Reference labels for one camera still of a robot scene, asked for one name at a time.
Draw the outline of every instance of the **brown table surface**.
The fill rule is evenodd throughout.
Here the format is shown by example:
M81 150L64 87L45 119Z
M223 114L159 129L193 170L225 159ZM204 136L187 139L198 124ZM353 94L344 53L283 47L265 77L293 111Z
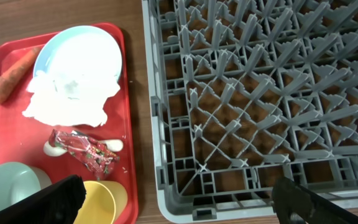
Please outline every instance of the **brown table surface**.
M126 41L131 119L139 189L138 223L169 223L157 205L140 0L0 0L0 45L80 24L112 22ZM358 208L351 209L358 215ZM226 223L278 223L276 217Z

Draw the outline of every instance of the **light green bowl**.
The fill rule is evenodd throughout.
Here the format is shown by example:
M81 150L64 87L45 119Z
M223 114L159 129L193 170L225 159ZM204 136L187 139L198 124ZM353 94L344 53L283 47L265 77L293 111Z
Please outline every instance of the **light green bowl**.
M20 162L0 165L0 211L51 185L48 175Z

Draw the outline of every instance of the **orange carrot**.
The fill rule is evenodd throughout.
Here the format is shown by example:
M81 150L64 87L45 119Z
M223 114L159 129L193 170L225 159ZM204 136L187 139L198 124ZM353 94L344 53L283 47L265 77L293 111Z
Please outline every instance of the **orange carrot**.
M12 93L20 79L34 64L35 59L37 59L40 51L40 47L33 48L22 58L20 58L15 64L13 64L8 70L2 73L0 76L0 104L8 99L9 95Z

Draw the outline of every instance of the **yellow cup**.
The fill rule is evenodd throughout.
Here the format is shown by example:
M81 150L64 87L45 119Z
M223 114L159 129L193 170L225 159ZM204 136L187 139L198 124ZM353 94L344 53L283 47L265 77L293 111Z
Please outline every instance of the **yellow cup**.
M85 181L86 197L74 224L112 224L128 201L128 194L114 181Z

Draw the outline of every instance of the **candy wrapper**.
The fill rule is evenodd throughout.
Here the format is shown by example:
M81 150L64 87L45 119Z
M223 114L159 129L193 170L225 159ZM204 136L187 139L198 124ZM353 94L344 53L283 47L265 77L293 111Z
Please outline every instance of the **candy wrapper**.
M66 133L53 130L48 143L52 147L67 150L70 155L81 161L98 180L103 180L114 169L119 160L105 143L78 132Z

